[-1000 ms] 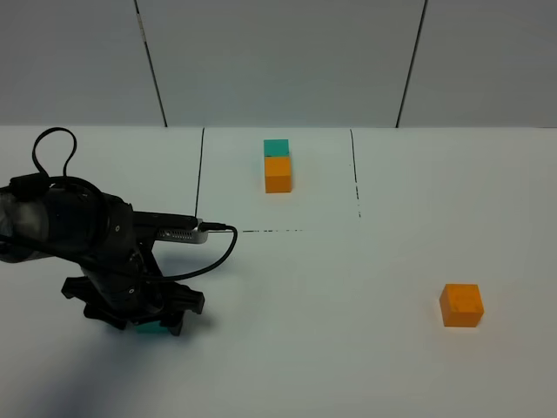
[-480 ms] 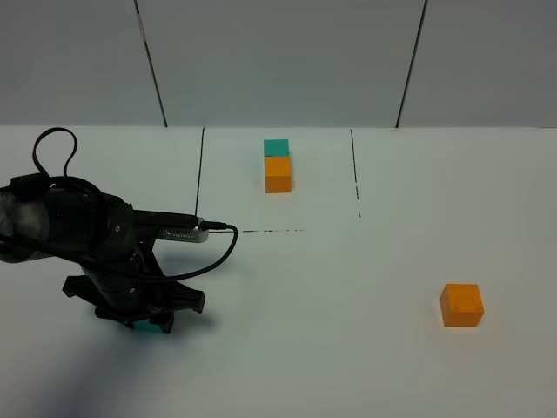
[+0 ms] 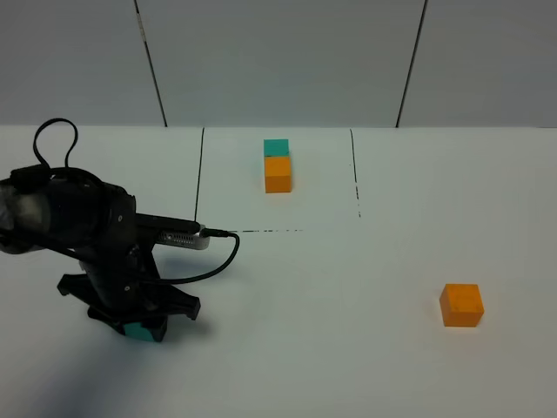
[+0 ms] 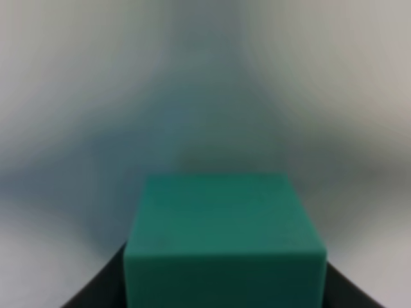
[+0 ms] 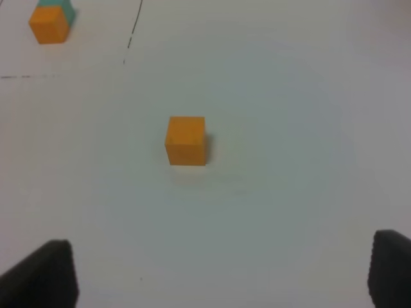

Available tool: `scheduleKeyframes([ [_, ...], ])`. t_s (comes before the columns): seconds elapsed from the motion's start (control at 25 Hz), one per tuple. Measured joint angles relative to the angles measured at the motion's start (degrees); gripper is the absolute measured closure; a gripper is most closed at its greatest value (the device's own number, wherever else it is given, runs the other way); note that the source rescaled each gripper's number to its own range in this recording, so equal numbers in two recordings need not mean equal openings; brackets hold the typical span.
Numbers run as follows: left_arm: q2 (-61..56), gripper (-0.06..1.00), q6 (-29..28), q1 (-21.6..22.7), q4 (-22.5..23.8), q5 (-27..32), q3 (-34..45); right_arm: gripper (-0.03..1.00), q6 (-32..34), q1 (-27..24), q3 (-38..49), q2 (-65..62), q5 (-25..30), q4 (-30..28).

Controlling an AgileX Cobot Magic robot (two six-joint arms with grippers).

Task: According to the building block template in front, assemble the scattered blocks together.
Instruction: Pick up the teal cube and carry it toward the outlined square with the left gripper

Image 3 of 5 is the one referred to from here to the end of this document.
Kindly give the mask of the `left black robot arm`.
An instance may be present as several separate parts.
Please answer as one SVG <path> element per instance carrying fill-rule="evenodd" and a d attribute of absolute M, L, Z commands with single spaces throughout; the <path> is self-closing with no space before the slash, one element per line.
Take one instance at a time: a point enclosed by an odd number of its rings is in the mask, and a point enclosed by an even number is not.
<path fill-rule="evenodd" d="M 1 183 L 1 200 L 2 251 L 49 249 L 78 260 L 83 271 L 64 275 L 57 290 L 81 300 L 93 320 L 160 342 L 170 316 L 197 318 L 199 298 L 163 282 L 152 249 L 194 247 L 199 223 L 139 213 L 124 188 L 77 168 L 14 170 Z"/>

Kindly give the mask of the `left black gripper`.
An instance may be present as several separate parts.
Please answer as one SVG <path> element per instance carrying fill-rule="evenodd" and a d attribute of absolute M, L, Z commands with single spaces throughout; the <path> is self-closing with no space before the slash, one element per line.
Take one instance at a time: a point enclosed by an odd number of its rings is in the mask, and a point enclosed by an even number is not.
<path fill-rule="evenodd" d="M 124 188 L 104 187 L 104 223 L 90 246 L 76 253 L 82 274 L 66 274 L 57 285 L 63 295 L 71 294 L 87 304 L 90 319 L 125 335 L 119 321 L 147 320 L 155 342 L 162 342 L 168 315 L 198 316 L 199 298 L 165 284 L 158 274 L 152 249 L 139 242 L 136 199 Z"/>

